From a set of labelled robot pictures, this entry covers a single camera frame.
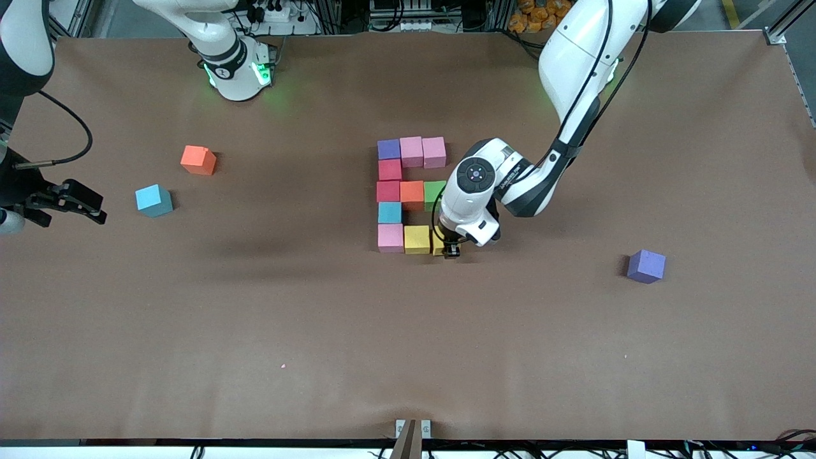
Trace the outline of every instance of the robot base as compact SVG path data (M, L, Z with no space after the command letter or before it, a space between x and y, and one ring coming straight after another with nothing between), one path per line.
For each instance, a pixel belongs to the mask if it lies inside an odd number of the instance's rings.
M251 37L241 37L246 45L247 58L230 79L219 78L205 67L210 76L210 85L228 100L249 100L272 84L275 72L277 48L258 42Z

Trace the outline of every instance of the foam cube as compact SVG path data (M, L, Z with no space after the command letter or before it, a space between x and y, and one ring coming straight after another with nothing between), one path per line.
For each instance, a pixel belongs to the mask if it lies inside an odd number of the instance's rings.
M211 176L215 170L215 155L207 147L187 145L181 155L181 165L191 174Z
M170 192L160 185L136 190L136 209L152 218L172 212Z
M399 158L400 158L399 139L377 140L377 159L382 160Z
M402 223L402 204L379 203L377 223Z
M402 224L377 225L377 248L380 253L403 253Z
M439 196L439 192L442 190L442 188L445 187L445 183L447 183L447 182L445 182L444 180L426 181L425 182L425 198L424 198L424 201L425 201L425 211L426 212L432 212L433 203L434 203L434 201L437 200L437 196ZM441 204L437 203L437 210L439 210L440 206L441 206Z
M447 160L445 139L443 137L422 139L422 155L424 168L444 167Z
M417 225L405 227L405 251L409 255L422 255L431 252L430 227Z
M629 258L626 276L640 283L652 283L663 278L666 257L659 253L641 250Z
M378 161L379 179L402 180L402 164L399 159L383 159Z
M400 183L398 181L378 181L377 182L377 202L378 203L399 203Z
M431 254L434 256L441 256L442 249L445 248L445 244L442 242L441 239L437 236L442 234L442 230L437 226L436 232L431 231Z
M403 167L422 167L422 137L402 137L400 139L400 157Z
M421 211L425 203L425 185L420 181L401 181L400 202L407 211Z

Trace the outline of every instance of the robotic arm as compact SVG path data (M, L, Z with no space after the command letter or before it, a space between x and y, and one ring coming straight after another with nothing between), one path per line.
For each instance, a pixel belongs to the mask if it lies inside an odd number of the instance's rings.
M0 0L0 93L29 96L48 82L54 51L47 21L48 0ZM73 179L55 185L42 177L38 168L55 163L30 163L0 143L0 234L22 230L26 219L47 227L51 216L42 209L105 222L102 196Z
M177 27L204 61L210 85L229 100L247 100L272 83L277 48L238 37L222 11L238 0L134 0Z
M578 156L601 111L598 95L618 56L650 10L650 30L674 29L700 0L580 0L544 45L539 77L561 120L548 153L531 163L500 139L477 142L450 175L439 221L445 254L458 242L481 247L498 240L499 200L514 216L538 215L549 204L566 168Z

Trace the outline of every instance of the yellow cube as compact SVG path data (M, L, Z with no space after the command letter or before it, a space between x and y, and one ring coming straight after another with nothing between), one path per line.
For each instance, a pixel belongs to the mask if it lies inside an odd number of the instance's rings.
M439 229L438 226L437 226L436 231L431 231L431 249L432 249L431 253L434 256L441 256L442 255L442 248L445 247L445 244L442 243L441 239L439 239L439 237L437 236L437 233L442 234L442 230Z
M405 227L405 248L409 255L422 255L431 252L430 226L417 225Z

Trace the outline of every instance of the pink cube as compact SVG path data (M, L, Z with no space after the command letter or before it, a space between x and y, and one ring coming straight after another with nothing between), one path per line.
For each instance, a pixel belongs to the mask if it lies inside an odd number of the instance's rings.
M402 223L377 225L377 247L380 253L403 253Z
M378 181L377 182L377 202L378 203L399 203L400 202L400 182L398 181Z
M422 167L422 137L402 137L400 155L403 167Z
M379 163L379 179L402 180L402 163L399 159L383 159Z
M447 159L445 154L445 138L432 137L430 139L422 139L422 154L424 157L423 167L426 169L444 167Z

